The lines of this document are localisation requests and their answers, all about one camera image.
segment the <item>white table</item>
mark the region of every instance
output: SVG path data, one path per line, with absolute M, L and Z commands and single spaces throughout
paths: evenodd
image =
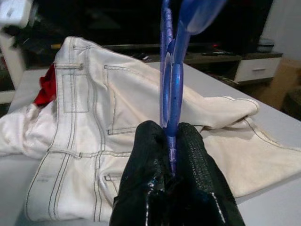
M 159 68 L 158 63 L 150 66 Z M 46 70 L 27 71 L 16 91 L 10 112 L 32 102 L 39 91 L 39 77 Z M 249 96 L 199 72 L 184 66 L 184 83 L 205 97 Z M 301 122 L 261 102 L 260 112 L 252 117 L 280 143 L 301 147 Z M 64 222 L 30 222 L 23 214 L 23 202 L 39 161 L 25 156 L 0 158 L 0 225 L 5 226 L 92 226 L 100 225 L 86 220 Z M 254 194 L 237 199 L 238 207 L 247 226 L 301 225 L 301 175 L 270 186 Z

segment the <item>white drawer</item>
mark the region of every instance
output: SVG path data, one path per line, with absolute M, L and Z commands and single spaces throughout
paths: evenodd
M 280 63 L 281 57 L 242 60 L 236 72 L 235 81 L 250 81 L 272 78 Z

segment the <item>white jeans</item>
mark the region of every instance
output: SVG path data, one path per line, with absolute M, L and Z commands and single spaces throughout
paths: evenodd
M 55 114 L 57 122 L 48 126 L 49 133 L 37 126 L 39 120 L 29 122 L 40 136 L 31 137 L 32 145 L 23 152 L 39 158 L 45 147 L 49 149 L 30 185 L 25 214 L 31 220 L 108 222 L 137 125 L 159 121 L 159 72 L 69 37 L 56 55 L 55 73 L 57 104 L 48 114 Z M 299 150 L 276 144 L 247 117 L 258 110 L 250 99 L 204 98 L 184 87 L 180 121 L 202 131 L 206 149 L 236 197 L 301 170 Z M 9 117 L 0 120 L 0 128 L 7 127 Z M 4 133 L 0 143 L 9 146 L 10 137 L 1 140 Z M 43 136 L 52 142 L 44 142 L 40 152 L 31 151 Z M 22 140 L 15 142 L 22 147 Z

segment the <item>white wall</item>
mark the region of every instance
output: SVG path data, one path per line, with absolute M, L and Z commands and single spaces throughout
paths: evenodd
M 274 0 L 262 37 L 286 58 L 301 60 L 301 0 Z

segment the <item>blue plastic tool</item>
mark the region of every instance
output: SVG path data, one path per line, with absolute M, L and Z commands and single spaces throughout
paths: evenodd
M 227 0 L 183 0 L 176 38 L 173 37 L 170 0 L 162 0 L 160 125 L 164 129 L 172 174 L 176 174 L 176 133 L 183 96 L 183 61 L 191 35 L 203 32 L 216 18 Z

